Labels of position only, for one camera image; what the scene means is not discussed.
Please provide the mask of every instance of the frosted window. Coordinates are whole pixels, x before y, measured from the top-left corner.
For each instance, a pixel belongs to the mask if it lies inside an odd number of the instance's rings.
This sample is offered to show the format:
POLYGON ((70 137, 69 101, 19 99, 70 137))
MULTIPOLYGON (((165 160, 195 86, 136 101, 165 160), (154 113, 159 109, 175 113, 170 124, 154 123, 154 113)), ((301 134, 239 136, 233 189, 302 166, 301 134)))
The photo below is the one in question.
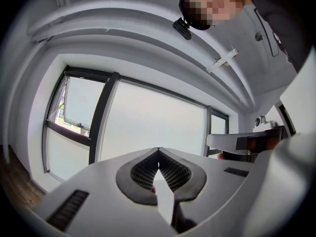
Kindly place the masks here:
POLYGON ((67 79, 64 121, 90 130, 93 114, 104 83, 69 77, 67 79))
POLYGON ((222 118, 212 115, 212 134, 225 134, 226 133, 226 121, 222 118))
POLYGON ((101 160, 152 147, 202 155, 204 108, 120 82, 104 132, 101 160))
POLYGON ((89 165, 89 147, 47 129, 50 171, 67 180, 89 165))

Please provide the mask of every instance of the black window frame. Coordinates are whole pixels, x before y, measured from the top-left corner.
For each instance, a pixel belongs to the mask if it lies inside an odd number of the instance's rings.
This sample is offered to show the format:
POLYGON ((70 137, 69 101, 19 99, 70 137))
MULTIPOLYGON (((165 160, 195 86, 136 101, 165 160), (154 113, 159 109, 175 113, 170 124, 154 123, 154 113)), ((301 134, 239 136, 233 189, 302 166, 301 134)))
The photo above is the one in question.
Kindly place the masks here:
MULTIPOLYGON (((88 164, 93 164, 97 161, 96 152, 98 151, 98 139, 100 139, 99 138, 100 129, 101 129, 101 126, 107 122, 107 117, 109 115, 111 104, 112 104, 119 81, 127 82, 133 85, 137 85, 137 86, 141 86, 153 91, 157 91, 157 92, 175 97, 177 99, 184 100, 191 104, 200 106, 202 108, 205 108, 207 110, 205 137, 211 133, 211 115, 215 115, 217 117, 220 117, 226 120, 226 133, 228 133, 228 120, 229 120, 228 115, 225 115, 222 112, 219 112, 218 110, 213 109, 211 106, 207 106, 194 99, 178 94, 171 90, 156 86, 154 84, 147 83, 147 82, 130 78, 130 77, 126 77, 126 76, 121 76, 117 72, 108 73, 108 72, 99 71, 99 70, 66 66, 61 76, 59 77, 54 87, 54 90, 50 96, 49 103, 48 103, 46 113, 45 113, 45 120, 43 122, 44 125, 43 125, 43 133, 42 133, 42 159, 43 159, 45 173, 50 172, 49 159, 46 153, 48 128, 54 130, 58 134, 61 134, 62 136, 70 140, 89 146, 90 149, 89 149, 89 163, 88 164), (94 111, 89 137, 75 133, 49 120, 49 114, 53 107, 52 105, 54 103, 55 98, 57 97, 57 92, 58 90, 60 90, 61 83, 63 82, 65 77, 76 77, 76 78, 88 79, 88 80, 94 80, 94 81, 106 83, 106 85, 104 86, 100 94, 99 101, 94 111)), ((209 147, 205 143, 203 155, 208 156, 209 151, 210 151, 209 147)))
MULTIPOLYGON (((212 108, 211 106, 207 106, 207 121, 209 124, 208 134, 212 134, 212 115, 225 120, 225 134, 229 134, 229 116, 218 111, 217 109, 212 108)), ((210 155, 216 155, 220 152, 221 151, 217 149, 210 150, 209 146, 206 145, 206 148, 204 149, 204 156, 208 157, 210 155)))

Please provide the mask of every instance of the window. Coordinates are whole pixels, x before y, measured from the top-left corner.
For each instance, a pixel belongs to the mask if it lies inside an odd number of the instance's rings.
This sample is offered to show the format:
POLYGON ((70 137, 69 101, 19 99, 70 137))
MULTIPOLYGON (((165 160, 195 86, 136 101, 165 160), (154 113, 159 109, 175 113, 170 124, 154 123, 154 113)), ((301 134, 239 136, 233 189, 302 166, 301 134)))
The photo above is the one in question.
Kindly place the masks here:
POLYGON ((212 134, 225 134, 226 133, 226 120, 219 118, 215 115, 211 116, 211 133, 212 134))
POLYGON ((96 161, 145 148, 206 156, 211 129, 228 133, 228 116, 116 72, 67 67, 47 108, 43 165, 63 182, 96 161))
POLYGON ((205 108, 120 82, 106 123, 101 160, 153 147, 203 155, 205 108))
MULTIPOLYGON (((209 108, 210 131, 209 134, 227 134, 229 133, 229 117, 215 109, 209 108)), ((221 151, 216 148, 208 147, 205 156, 216 155, 221 151)))
POLYGON ((77 75, 62 77, 47 115, 45 168, 65 181, 89 165, 90 129, 94 112, 107 81, 77 75))

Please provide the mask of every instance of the ventilation grille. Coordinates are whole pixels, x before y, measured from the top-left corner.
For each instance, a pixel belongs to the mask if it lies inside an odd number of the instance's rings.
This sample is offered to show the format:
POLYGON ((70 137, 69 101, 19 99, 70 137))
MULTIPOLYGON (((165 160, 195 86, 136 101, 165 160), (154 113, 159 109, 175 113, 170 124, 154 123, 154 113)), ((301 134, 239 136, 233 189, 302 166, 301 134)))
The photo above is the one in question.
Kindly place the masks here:
POLYGON ((75 217, 88 195, 89 193, 87 192, 75 191, 47 220, 47 222, 60 231, 64 231, 75 217))
POLYGON ((139 186, 151 191, 158 168, 172 191, 183 186, 192 176, 187 167, 159 151, 135 165, 131 170, 131 178, 139 186))
POLYGON ((236 169, 236 168, 227 168, 224 171, 231 173, 231 174, 234 174, 234 175, 237 175, 237 176, 243 176, 243 177, 247 177, 247 175, 249 174, 249 171, 236 169))
POLYGON ((147 157, 137 165, 135 165, 131 170, 131 178, 139 186, 146 190, 153 189, 153 182, 155 175, 158 171, 158 153, 154 153, 147 157))
POLYGON ((187 167, 162 152, 159 153, 159 169, 173 192, 186 184, 192 176, 187 167))

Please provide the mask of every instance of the wooden floor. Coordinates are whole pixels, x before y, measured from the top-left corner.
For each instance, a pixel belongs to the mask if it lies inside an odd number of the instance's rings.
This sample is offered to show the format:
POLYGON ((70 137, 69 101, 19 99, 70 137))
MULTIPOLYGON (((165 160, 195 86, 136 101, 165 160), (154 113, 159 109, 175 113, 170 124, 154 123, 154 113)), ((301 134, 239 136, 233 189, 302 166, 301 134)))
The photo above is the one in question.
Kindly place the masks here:
POLYGON ((4 163, 2 146, 0 146, 0 181, 15 205, 33 208, 44 196, 44 192, 31 181, 28 171, 12 149, 10 149, 10 163, 4 163))

